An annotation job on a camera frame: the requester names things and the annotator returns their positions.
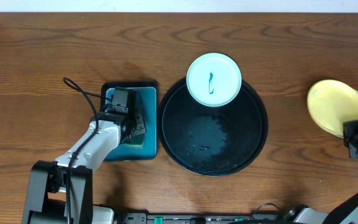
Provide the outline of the green scrubbing sponge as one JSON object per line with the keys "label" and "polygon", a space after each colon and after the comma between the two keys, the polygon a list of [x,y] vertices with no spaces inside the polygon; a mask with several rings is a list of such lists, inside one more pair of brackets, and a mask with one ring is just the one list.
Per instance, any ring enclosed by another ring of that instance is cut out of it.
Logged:
{"label": "green scrubbing sponge", "polygon": [[144,137],[143,136],[136,136],[130,139],[126,143],[128,147],[134,147],[134,148],[142,148],[144,145]]}

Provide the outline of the yellow plate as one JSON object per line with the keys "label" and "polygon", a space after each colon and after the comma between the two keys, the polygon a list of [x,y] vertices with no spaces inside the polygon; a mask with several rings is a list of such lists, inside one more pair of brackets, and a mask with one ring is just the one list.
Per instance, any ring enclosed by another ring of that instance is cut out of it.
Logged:
{"label": "yellow plate", "polygon": [[312,120],[326,132],[343,137],[343,123],[358,120],[358,94],[337,80],[315,83],[307,95]]}

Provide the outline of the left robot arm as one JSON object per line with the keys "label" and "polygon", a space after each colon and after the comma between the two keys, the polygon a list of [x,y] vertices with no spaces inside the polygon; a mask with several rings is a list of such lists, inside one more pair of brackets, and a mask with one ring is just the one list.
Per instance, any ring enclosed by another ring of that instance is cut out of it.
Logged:
{"label": "left robot arm", "polygon": [[140,107],[107,105],[71,149],[33,165],[22,222],[113,223],[114,210],[93,203],[93,176],[112,150],[145,132]]}

